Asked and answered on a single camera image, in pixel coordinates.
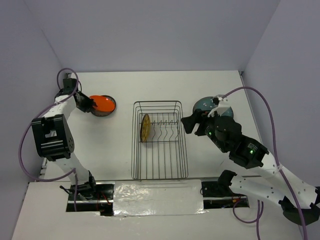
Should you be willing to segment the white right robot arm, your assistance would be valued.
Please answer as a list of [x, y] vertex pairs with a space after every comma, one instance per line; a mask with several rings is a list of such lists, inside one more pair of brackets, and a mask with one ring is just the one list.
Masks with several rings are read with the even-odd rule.
[[223, 196], [242, 194], [267, 200], [280, 206], [285, 218], [297, 225], [310, 225], [320, 218], [320, 189], [299, 179], [287, 168], [278, 165], [272, 153], [259, 141], [242, 134], [242, 126], [230, 116], [213, 116], [197, 109], [181, 119], [186, 134], [195, 125], [196, 136], [207, 136], [231, 161], [261, 176], [270, 186], [246, 180], [239, 174], [224, 170], [217, 180]]

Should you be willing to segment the grey plate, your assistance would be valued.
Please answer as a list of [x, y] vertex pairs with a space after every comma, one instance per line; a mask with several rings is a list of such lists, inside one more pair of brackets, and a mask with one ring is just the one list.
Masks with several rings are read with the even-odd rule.
[[[207, 111], [210, 112], [212, 109], [216, 108], [218, 105], [214, 103], [213, 98], [219, 98], [221, 95], [216, 96], [206, 96], [201, 99], [199, 99], [192, 108], [192, 112], [195, 112], [196, 109], [200, 109], [201, 111]], [[234, 112], [231, 106], [228, 107], [228, 109], [224, 110], [221, 114], [221, 116], [229, 116], [234, 117]]]

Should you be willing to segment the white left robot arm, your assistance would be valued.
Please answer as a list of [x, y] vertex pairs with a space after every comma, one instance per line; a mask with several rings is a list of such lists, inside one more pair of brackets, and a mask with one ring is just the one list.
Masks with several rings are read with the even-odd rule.
[[55, 163], [65, 173], [71, 188], [68, 192], [81, 200], [91, 200], [98, 194], [95, 178], [74, 154], [75, 140], [68, 125], [74, 109], [90, 113], [96, 106], [93, 99], [77, 87], [75, 78], [65, 78], [63, 88], [56, 94], [54, 106], [31, 122], [37, 153]]

